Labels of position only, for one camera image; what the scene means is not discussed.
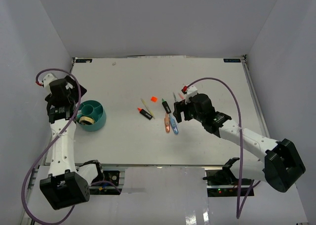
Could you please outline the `black highlighter orange cap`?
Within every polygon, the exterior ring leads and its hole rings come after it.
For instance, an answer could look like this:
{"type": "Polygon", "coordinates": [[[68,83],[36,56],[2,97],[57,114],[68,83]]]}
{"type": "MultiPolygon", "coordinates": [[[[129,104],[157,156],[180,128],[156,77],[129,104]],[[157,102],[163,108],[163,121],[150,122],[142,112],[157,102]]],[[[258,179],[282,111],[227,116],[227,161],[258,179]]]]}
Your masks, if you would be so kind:
{"type": "Polygon", "coordinates": [[[146,110],[142,109],[142,108],[138,108],[138,111],[141,115],[143,115],[145,118],[147,118],[148,120],[151,120],[153,118],[153,116],[148,113],[146,110]]]}

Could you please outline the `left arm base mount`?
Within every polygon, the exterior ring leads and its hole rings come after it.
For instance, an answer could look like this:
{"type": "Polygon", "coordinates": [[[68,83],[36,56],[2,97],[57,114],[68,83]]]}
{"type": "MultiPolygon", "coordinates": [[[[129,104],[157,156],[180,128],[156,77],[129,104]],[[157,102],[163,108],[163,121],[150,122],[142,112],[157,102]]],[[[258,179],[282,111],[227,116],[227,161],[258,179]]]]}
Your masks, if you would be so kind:
{"type": "Polygon", "coordinates": [[[124,184],[124,171],[108,170],[103,171],[103,180],[106,182],[100,183],[101,179],[94,179],[93,185],[89,191],[91,195],[120,195],[124,184]]]}

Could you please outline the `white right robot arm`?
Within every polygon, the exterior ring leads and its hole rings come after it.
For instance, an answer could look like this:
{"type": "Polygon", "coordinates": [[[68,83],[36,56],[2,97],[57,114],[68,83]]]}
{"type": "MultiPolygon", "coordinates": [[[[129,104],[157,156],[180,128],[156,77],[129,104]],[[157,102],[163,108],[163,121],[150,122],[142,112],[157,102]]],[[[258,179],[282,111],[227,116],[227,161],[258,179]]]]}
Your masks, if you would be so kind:
{"type": "Polygon", "coordinates": [[[279,192],[287,192],[306,171],[292,141],[270,139],[239,127],[229,115],[216,111],[206,94],[175,102],[173,116],[177,122],[195,119],[208,133],[230,141],[258,158],[250,165],[243,164],[240,156],[229,159],[221,170],[204,177],[209,183],[234,185],[240,179],[258,180],[279,192]]]}

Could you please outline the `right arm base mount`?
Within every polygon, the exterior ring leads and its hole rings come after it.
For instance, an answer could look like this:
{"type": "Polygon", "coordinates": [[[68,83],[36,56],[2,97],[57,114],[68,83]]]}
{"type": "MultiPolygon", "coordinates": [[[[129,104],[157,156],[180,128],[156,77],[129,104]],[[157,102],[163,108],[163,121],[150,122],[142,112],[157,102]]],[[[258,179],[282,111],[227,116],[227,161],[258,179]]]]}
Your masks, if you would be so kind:
{"type": "Polygon", "coordinates": [[[239,161],[238,157],[229,159],[219,169],[208,169],[202,178],[207,184],[208,197],[237,197],[238,179],[229,169],[239,161]]]}

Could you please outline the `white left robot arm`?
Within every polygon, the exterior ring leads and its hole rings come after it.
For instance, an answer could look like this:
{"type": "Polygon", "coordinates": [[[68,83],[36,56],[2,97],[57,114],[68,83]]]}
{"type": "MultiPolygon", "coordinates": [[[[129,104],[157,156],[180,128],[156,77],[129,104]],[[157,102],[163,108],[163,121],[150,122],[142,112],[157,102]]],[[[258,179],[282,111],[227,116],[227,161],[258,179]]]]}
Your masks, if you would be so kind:
{"type": "Polygon", "coordinates": [[[59,210],[88,202],[90,185],[101,184],[104,172],[98,160],[75,166],[76,106],[79,94],[85,94],[86,89],[70,76],[57,78],[51,73],[43,78],[43,85],[49,92],[45,100],[53,145],[48,176],[40,181],[39,187],[51,207],[59,210]]]}

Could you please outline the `blue transparent highlighter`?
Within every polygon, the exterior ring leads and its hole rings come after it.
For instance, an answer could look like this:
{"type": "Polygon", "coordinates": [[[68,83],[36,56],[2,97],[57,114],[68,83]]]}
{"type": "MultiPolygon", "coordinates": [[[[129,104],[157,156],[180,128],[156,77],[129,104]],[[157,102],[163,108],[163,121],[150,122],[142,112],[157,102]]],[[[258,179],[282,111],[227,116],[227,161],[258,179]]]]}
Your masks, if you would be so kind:
{"type": "Polygon", "coordinates": [[[171,114],[169,114],[169,121],[170,121],[170,126],[171,126],[171,128],[172,128],[172,130],[173,130],[173,133],[174,133],[175,135],[178,135],[179,130],[178,130],[178,128],[177,128],[176,121],[175,121],[175,119],[173,118],[173,116],[172,116],[171,114]]]}

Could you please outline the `orange transparent highlighter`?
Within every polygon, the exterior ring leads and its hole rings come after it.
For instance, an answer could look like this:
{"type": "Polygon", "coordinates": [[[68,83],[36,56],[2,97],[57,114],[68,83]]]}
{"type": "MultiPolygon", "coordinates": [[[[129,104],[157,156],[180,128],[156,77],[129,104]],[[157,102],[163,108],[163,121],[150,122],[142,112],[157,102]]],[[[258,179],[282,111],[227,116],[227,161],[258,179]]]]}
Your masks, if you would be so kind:
{"type": "Polygon", "coordinates": [[[165,114],[164,125],[166,133],[170,133],[170,118],[168,113],[165,114]]]}

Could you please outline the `clear tape roll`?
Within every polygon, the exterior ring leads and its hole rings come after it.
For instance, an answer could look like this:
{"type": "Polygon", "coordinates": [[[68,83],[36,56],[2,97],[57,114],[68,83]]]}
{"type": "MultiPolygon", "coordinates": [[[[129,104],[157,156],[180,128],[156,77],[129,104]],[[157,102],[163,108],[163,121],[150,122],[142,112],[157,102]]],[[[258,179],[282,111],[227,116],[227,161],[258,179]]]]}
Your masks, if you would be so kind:
{"type": "Polygon", "coordinates": [[[81,116],[78,122],[81,125],[93,125],[95,123],[95,120],[87,116],[81,116]]]}

